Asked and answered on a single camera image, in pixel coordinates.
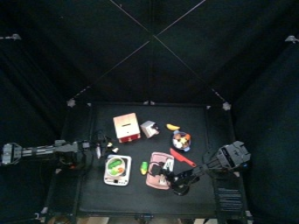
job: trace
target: black table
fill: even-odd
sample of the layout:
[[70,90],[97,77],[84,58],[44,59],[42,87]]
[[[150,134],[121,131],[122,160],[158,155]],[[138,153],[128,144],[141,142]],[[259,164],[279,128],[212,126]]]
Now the black table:
[[[118,143],[113,117],[129,113],[136,114],[138,125],[145,121],[154,122],[160,127],[160,134],[146,138],[140,130],[140,139],[129,143]],[[191,190],[185,196],[174,195],[170,189],[157,190],[145,184],[145,176],[140,174],[141,162],[149,162],[154,151],[169,154],[172,147],[173,133],[165,128],[166,123],[178,125],[181,131],[191,134],[191,150],[182,155],[197,165],[209,158],[209,153],[235,140],[229,112],[221,108],[221,105],[166,104],[148,106],[92,103],[92,105],[69,109],[61,139],[66,141],[89,140],[96,131],[100,130],[113,139],[113,146],[118,148],[117,154],[132,158],[130,177],[126,186],[106,185],[102,179],[105,160],[96,158],[88,160],[90,161],[89,170],[78,185],[76,214],[108,217],[136,217],[149,214],[164,218],[212,218],[219,215],[213,191],[215,181],[209,175],[203,175],[200,181],[191,185]],[[189,169],[191,167],[185,163],[174,160],[174,173]]]

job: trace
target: small cardboard box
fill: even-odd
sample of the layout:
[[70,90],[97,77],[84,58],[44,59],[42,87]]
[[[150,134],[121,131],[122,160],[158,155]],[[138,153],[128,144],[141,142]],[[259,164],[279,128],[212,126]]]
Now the small cardboard box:
[[136,113],[113,117],[116,127],[116,138],[120,143],[130,142],[140,138],[140,129],[136,120]]

